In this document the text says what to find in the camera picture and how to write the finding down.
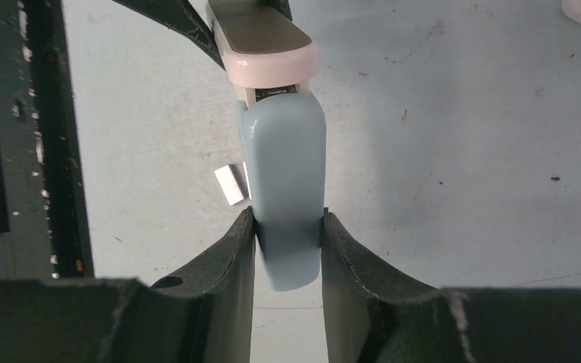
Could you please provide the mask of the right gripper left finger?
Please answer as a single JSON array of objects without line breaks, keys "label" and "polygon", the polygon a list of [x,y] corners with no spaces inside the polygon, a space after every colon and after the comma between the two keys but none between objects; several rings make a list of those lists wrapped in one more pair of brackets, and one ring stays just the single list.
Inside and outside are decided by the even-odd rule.
[{"label": "right gripper left finger", "polygon": [[0,280],[0,362],[247,362],[254,231],[225,235],[151,286],[136,279]]}]

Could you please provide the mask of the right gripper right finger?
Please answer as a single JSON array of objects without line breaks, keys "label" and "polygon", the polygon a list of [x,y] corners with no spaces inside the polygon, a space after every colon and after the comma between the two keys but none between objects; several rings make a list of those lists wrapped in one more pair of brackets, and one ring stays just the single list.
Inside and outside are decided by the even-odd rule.
[{"label": "right gripper right finger", "polygon": [[581,362],[581,288],[437,289],[330,212],[322,301],[331,362]]}]

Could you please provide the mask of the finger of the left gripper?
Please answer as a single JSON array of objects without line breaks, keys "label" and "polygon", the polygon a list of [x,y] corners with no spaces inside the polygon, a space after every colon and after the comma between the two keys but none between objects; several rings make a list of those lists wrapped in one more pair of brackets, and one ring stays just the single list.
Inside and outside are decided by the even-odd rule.
[{"label": "finger of the left gripper", "polygon": [[114,0],[166,28],[183,35],[225,70],[213,31],[186,0]]}]

